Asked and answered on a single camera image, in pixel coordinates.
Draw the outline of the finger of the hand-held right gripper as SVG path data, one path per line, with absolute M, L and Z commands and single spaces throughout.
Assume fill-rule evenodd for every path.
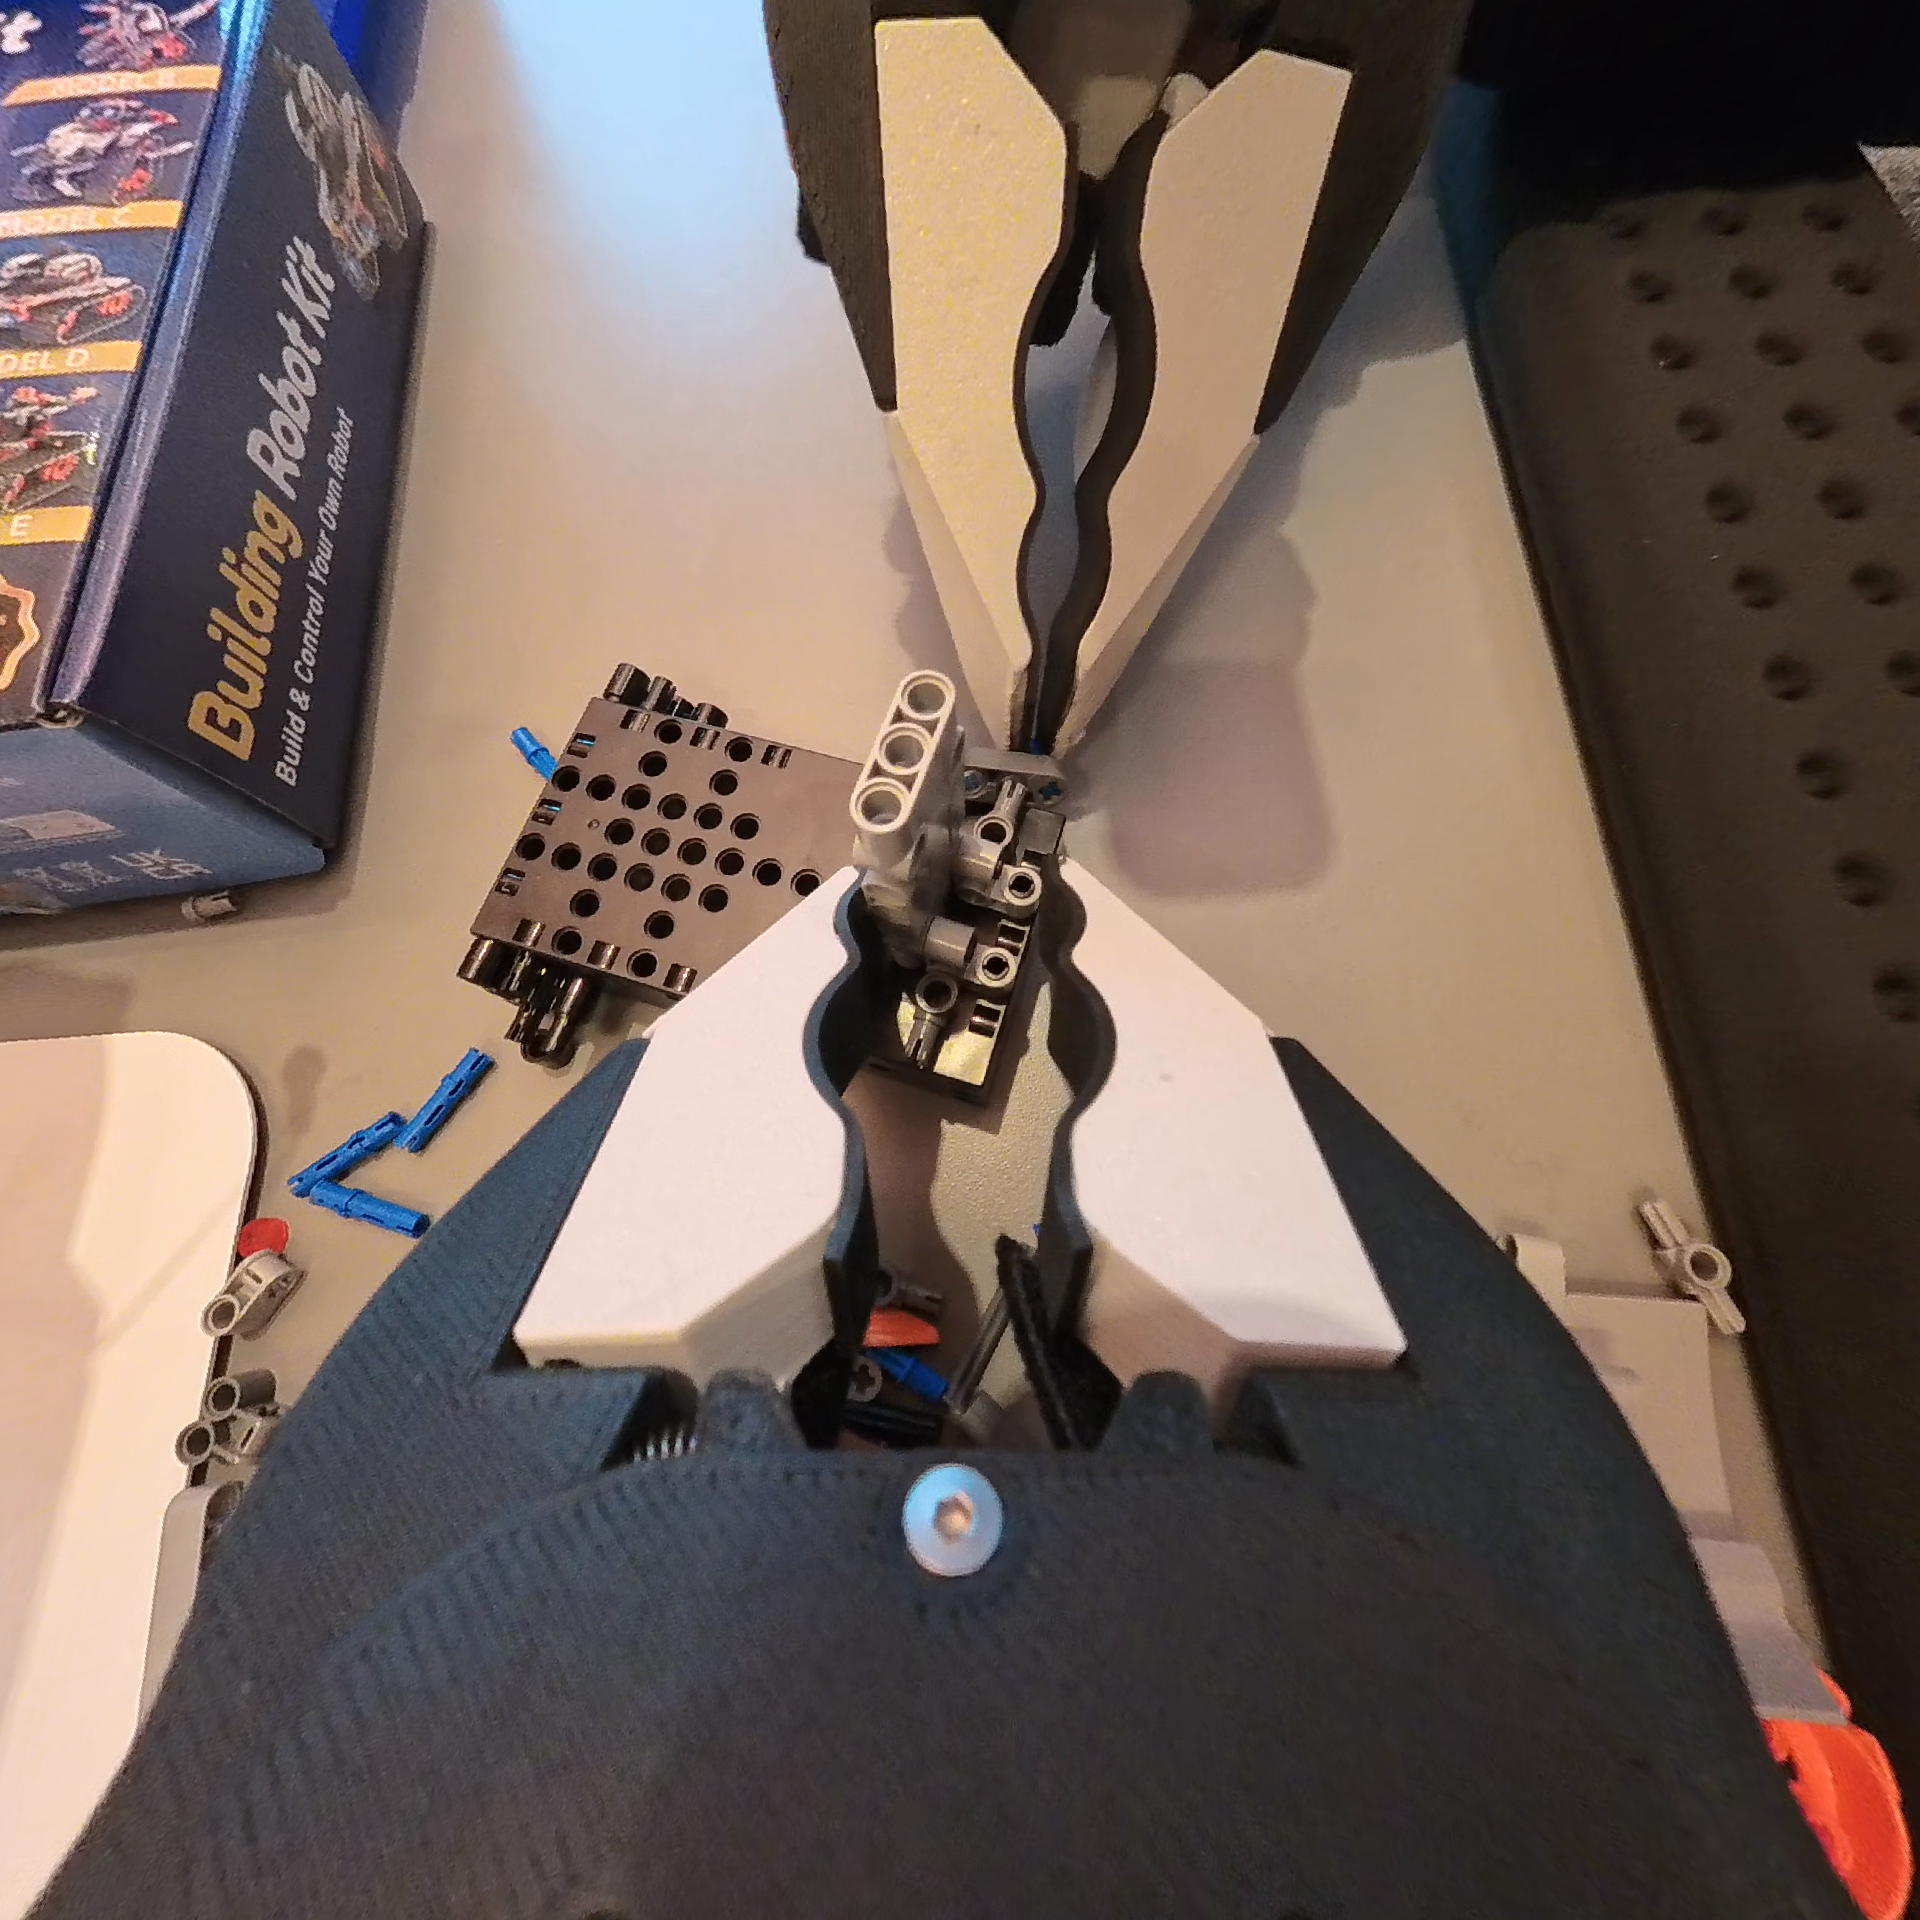
M 876 26 L 897 407 L 887 442 L 981 706 L 1036 678 L 1023 351 L 1073 226 L 1068 131 L 978 16 Z
M 1121 158 L 1098 262 L 1108 410 L 1075 487 L 1077 563 L 1047 640 L 1047 746 L 1113 692 L 1257 444 L 1354 74 L 1262 51 L 1177 77 Z

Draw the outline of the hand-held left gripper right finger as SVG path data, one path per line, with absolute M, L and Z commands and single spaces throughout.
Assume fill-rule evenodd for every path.
M 1115 1374 L 1257 1365 L 1385 1370 L 1406 1351 L 1354 1218 L 1265 1021 L 1089 870 L 1059 906 L 1070 984 L 1092 994 L 1089 1101 L 1065 1126 L 1055 1218 L 1068 1330 Z

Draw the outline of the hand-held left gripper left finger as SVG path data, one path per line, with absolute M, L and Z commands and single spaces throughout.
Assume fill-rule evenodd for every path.
M 828 878 L 661 1015 L 519 1311 L 527 1359 L 799 1370 L 853 1352 L 878 1288 L 843 1093 L 878 968 L 857 878 Z

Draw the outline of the grey beam and connector assembly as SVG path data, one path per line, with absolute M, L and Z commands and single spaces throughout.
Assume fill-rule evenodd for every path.
M 906 968 L 1013 990 L 1065 816 L 965 766 L 953 683 L 906 675 L 855 782 L 862 893 Z

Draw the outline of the pile of building pieces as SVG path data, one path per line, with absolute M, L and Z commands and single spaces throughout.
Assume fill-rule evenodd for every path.
M 1411 1362 L 1153 1376 L 982 1461 L 508 1362 L 621 1047 L 302 1392 L 43 1916 L 1892 1916 L 1899 1792 L 1756 1715 L 1573 1340 L 1279 1045 Z

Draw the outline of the grey cross axle connector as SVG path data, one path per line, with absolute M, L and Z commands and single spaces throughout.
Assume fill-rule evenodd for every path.
M 1746 1332 L 1743 1311 L 1732 1298 L 1735 1268 L 1731 1256 L 1716 1243 L 1692 1231 L 1687 1221 L 1658 1195 L 1638 1199 L 1636 1216 L 1663 1279 L 1701 1306 L 1719 1332 L 1727 1336 Z

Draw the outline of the blue robot kit box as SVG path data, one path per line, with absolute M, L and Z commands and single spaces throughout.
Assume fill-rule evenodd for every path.
M 2 909 L 317 874 L 427 226 L 317 5 L 4 5 Z

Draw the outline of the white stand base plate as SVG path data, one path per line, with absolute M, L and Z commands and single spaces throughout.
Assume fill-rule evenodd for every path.
M 222 1052 L 142 1031 L 2 1047 L 2 1903 L 31 1909 L 137 1728 L 201 1310 L 255 1160 Z

